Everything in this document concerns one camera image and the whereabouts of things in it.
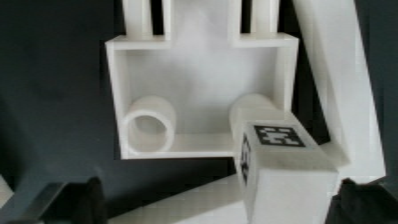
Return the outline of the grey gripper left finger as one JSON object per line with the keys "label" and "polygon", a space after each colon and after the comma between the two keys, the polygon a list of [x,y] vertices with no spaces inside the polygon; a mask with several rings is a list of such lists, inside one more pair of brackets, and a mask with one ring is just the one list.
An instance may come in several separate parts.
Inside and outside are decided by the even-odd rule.
{"label": "grey gripper left finger", "polygon": [[108,224],[99,178],[50,183],[21,215],[4,224]]}

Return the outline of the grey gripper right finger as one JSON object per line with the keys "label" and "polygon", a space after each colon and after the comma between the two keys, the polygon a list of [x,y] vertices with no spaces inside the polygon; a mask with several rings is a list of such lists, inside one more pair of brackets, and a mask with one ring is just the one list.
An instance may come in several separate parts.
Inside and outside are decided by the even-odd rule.
{"label": "grey gripper right finger", "polygon": [[377,182],[341,181],[325,224],[398,224],[398,198]]}

